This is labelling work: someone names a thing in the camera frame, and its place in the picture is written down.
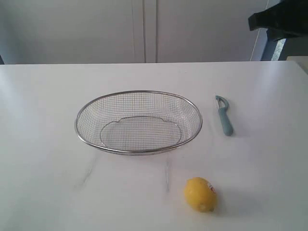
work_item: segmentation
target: wire mesh basket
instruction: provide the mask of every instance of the wire mesh basket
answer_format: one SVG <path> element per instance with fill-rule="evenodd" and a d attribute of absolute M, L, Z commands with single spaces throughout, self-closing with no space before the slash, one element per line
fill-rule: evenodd
<path fill-rule="evenodd" d="M 189 100 L 166 92 L 136 90 L 105 95 L 86 104 L 75 120 L 88 145 L 123 155 L 156 154 L 195 138 L 202 116 Z"/>

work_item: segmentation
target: white table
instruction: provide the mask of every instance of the white table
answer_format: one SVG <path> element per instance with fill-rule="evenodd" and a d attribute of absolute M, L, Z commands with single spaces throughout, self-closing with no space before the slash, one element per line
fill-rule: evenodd
<path fill-rule="evenodd" d="M 194 102 L 200 134 L 139 157 L 77 137 L 85 103 L 142 89 Z M 233 137 L 215 94 L 229 100 Z M 2 231 L 307 230 L 308 76 L 294 62 L 3 65 L 0 106 Z M 196 176 L 218 192 L 213 214 L 184 201 Z"/>

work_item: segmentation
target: gray handle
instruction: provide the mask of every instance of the gray handle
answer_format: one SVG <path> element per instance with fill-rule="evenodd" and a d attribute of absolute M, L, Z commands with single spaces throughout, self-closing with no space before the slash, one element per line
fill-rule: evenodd
<path fill-rule="evenodd" d="M 220 117 L 223 132 L 225 133 L 226 136 L 232 135 L 233 134 L 233 127 L 232 127 L 230 120 L 227 116 L 225 108 L 219 108 L 218 114 L 219 114 L 219 117 Z"/>

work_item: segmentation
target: lemon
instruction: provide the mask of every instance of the lemon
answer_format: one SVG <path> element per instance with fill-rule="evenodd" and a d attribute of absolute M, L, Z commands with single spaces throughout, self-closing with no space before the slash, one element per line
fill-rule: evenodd
<path fill-rule="evenodd" d="M 201 177 L 189 179 L 184 189 L 187 203 L 199 212 L 213 211 L 217 203 L 214 187 Z"/>

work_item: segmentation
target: metal basket rim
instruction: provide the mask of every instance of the metal basket rim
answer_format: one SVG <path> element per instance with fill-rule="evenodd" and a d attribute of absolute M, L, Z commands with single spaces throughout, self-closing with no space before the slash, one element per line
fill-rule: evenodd
<path fill-rule="evenodd" d="M 85 140 L 82 135 L 79 133 L 78 129 L 77 129 L 77 124 L 78 124 L 78 120 L 79 120 L 79 117 L 81 115 L 81 113 L 90 105 L 92 104 L 93 102 L 95 101 L 98 101 L 100 99 L 103 99 L 103 98 L 107 98 L 107 97 L 110 97 L 110 96 L 115 96 L 115 95 L 121 95 L 121 94 L 127 94 L 127 93 L 155 93 L 155 94 L 163 94 L 163 95 L 171 95 L 171 96 L 174 96 L 174 97 L 177 97 L 177 98 L 180 98 L 180 99 L 183 99 L 185 100 L 186 102 L 188 102 L 191 106 L 193 106 L 193 108 L 197 111 L 197 114 L 199 116 L 199 119 L 200 119 L 200 126 L 198 128 L 198 130 L 194 133 L 194 135 L 192 137 L 190 137 L 188 140 L 184 141 L 184 142 L 181 142 L 181 143 L 178 143 L 178 144 L 175 144 L 175 145 L 171 145 L 171 146 L 166 146 L 166 147 L 162 147 L 162 148 L 156 148 L 156 149 L 146 149 L 146 150 L 140 150 L 140 151 L 124 151 L 124 150 L 117 150 L 117 149 L 111 149 L 111 148 L 105 148 L 105 147 L 101 147 L 101 146 L 98 146 L 96 144 L 93 144 L 87 140 Z M 156 90 L 127 90 L 127 91 L 120 91 L 120 92 L 115 92 L 115 93 L 111 93 L 111 94 L 107 94 L 107 95 L 103 95 L 103 96 L 100 96 L 94 100 L 91 100 L 90 102 L 88 102 L 87 104 L 85 104 L 81 109 L 80 111 L 78 112 L 77 114 L 77 117 L 75 119 L 75 132 L 76 134 L 78 135 L 78 137 L 83 141 L 85 142 L 87 145 L 90 145 L 92 147 L 95 147 L 95 148 L 98 148 L 100 150 L 103 150 L 103 151 L 106 151 L 106 152 L 112 152 L 112 153 L 115 153 L 115 154 L 119 154 L 119 155 L 138 155 L 138 154 L 150 154 L 150 153 L 158 153 L 158 152 L 163 152 L 163 151 L 167 151 L 169 149 L 174 149 L 176 147 L 180 147 L 190 141 L 192 141 L 198 134 L 199 132 L 201 131 L 201 128 L 202 128 L 202 124 L 203 124 L 203 119 L 202 119 L 202 115 L 198 109 L 198 107 L 193 103 L 191 102 L 190 100 L 186 99 L 185 97 L 183 96 L 180 96 L 180 95 L 176 95 L 176 94 L 173 94 L 173 93 L 169 93 L 169 92 L 164 92 L 164 91 L 156 91 Z"/>

